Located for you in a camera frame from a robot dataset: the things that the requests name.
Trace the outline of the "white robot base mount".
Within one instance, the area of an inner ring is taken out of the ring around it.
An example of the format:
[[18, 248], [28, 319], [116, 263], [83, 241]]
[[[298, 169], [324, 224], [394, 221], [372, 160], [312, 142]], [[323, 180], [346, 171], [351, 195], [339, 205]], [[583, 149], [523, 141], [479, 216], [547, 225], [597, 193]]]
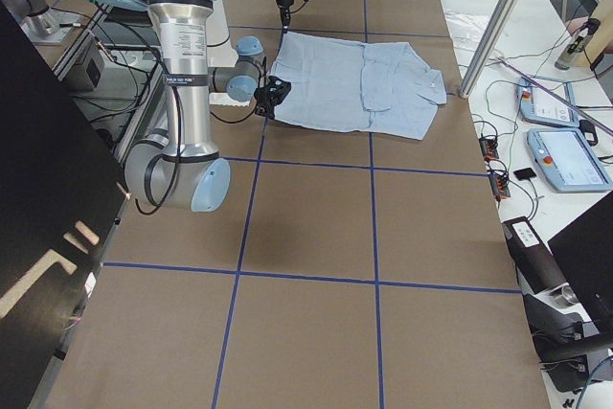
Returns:
[[236, 70], [238, 53], [232, 46], [223, 0], [213, 3], [213, 12], [206, 20], [206, 41], [210, 103], [246, 107], [250, 102], [233, 99], [225, 90], [225, 81]]

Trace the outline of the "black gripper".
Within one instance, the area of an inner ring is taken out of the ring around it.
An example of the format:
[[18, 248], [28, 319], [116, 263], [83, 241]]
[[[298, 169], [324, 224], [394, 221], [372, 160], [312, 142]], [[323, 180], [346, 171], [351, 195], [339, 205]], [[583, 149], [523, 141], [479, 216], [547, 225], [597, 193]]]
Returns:
[[281, 103], [277, 100], [270, 99], [266, 94], [266, 85], [258, 88], [254, 94], [256, 99], [255, 114], [266, 119], [275, 118], [275, 107]]
[[276, 0], [276, 3], [282, 20], [282, 34], [287, 34], [291, 23], [290, 10], [294, 4], [294, 0]]

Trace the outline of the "spare grey robot arm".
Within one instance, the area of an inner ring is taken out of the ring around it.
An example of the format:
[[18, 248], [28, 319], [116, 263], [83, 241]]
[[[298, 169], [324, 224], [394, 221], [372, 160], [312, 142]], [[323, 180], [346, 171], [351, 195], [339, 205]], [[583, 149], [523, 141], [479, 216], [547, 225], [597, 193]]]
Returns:
[[68, 35], [46, 0], [1, 0], [34, 44], [57, 45]]

